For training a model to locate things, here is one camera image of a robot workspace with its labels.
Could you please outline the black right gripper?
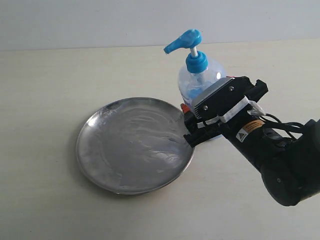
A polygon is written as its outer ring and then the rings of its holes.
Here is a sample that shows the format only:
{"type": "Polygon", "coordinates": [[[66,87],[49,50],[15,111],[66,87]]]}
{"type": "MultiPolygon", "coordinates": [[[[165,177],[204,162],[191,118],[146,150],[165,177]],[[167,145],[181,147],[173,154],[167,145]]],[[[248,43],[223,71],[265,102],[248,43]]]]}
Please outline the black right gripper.
{"type": "MultiPolygon", "coordinates": [[[[237,102],[232,108],[219,113],[217,116],[203,120],[207,123],[204,128],[207,133],[214,134],[219,133],[221,135],[226,125],[230,124],[233,120],[243,120],[245,116],[258,116],[264,115],[265,112],[258,105],[258,101],[268,92],[268,87],[262,80],[257,80],[254,87],[247,91],[240,101],[237,102]]],[[[184,125],[188,130],[198,129],[198,120],[191,112],[190,108],[185,104],[180,104],[181,110],[184,116],[184,125]]]]}

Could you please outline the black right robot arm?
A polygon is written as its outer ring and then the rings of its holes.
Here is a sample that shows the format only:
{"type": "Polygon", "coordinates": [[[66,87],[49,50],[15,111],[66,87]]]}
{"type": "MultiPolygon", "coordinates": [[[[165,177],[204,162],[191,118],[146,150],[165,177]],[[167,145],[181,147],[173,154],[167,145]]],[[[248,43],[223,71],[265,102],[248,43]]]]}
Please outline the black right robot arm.
{"type": "Polygon", "coordinates": [[[264,186],[282,206],[295,206],[320,192],[320,123],[282,122],[258,101],[265,82],[246,76],[224,77],[192,102],[181,105],[195,147],[224,136],[261,174],[264,186]]]}

